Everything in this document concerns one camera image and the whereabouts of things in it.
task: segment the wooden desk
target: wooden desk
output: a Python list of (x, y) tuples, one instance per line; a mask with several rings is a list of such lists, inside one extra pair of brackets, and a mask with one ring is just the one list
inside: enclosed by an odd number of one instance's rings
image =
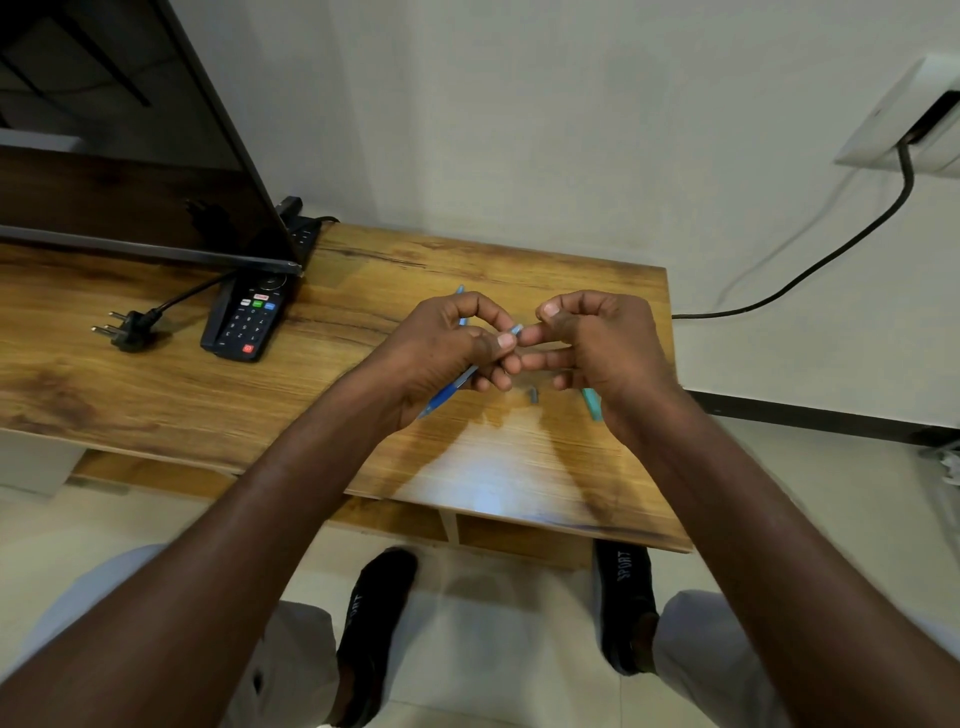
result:
[[(240, 473), (337, 376), (379, 344), (417, 302), (460, 283), (521, 323), (558, 292), (630, 292), (653, 307), (673, 357), (666, 273), (569, 255), (335, 225), (324, 232), (296, 301), (257, 364), (216, 358), (198, 342), (212, 297), (167, 312), (171, 332), (122, 354), (89, 328), (107, 312), (145, 311), (209, 271), (0, 245), (8, 315), (0, 321), (0, 427), (91, 449)], [(348, 488), (562, 531), (690, 550), (649, 475), (579, 394), (524, 375), (513, 392), (460, 393), (388, 438)], [(540, 403), (526, 390), (537, 384)]]

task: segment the white wall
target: white wall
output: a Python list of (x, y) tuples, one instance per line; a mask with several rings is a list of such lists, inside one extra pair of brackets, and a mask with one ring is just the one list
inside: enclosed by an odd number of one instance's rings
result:
[[(675, 311), (779, 288), (896, 175), (831, 160), (951, 0), (174, 0), (278, 199), (350, 222), (654, 263)], [(684, 385), (960, 423), (960, 183), (769, 309), (679, 322)]]

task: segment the television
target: television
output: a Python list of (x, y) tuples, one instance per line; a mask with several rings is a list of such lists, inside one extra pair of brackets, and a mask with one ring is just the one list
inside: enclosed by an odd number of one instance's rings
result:
[(298, 210), (281, 218), (166, 0), (0, 10), (0, 238), (299, 274)]

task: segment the hand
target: hand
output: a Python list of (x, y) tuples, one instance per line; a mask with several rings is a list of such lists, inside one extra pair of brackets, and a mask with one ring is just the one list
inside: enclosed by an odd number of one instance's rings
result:
[(570, 346), (549, 352), (529, 352), (521, 358), (525, 370), (561, 370), (557, 389), (591, 387), (603, 402), (604, 419), (623, 440), (621, 410), (627, 402), (682, 392), (657, 338), (650, 304), (636, 296), (578, 291), (556, 296), (537, 308), (542, 323), (525, 328), (519, 345), (547, 341)]
[[(461, 318), (476, 316), (501, 333), (459, 325)], [(420, 302), (393, 333), (380, 344), (360, 371), (373, 373), (377, 384), (396, 395), (396, 429), (413, 422), (447, 384), (471, 364), (479, 369), (465, 387), (486, 392), (491, 383), (506, 392), (510, 375), (519, 374), (520, 359), (513, 353), (514, 320), (503, 308), (476, 293), (459, 293)]]

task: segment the remote control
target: remote control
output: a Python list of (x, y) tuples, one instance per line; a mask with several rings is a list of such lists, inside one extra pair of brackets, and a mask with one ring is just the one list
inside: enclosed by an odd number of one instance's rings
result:
[(256, 361), (296, 286), (296, 276), (240, 271), (221, 289), (201, 346), (224, 359)]

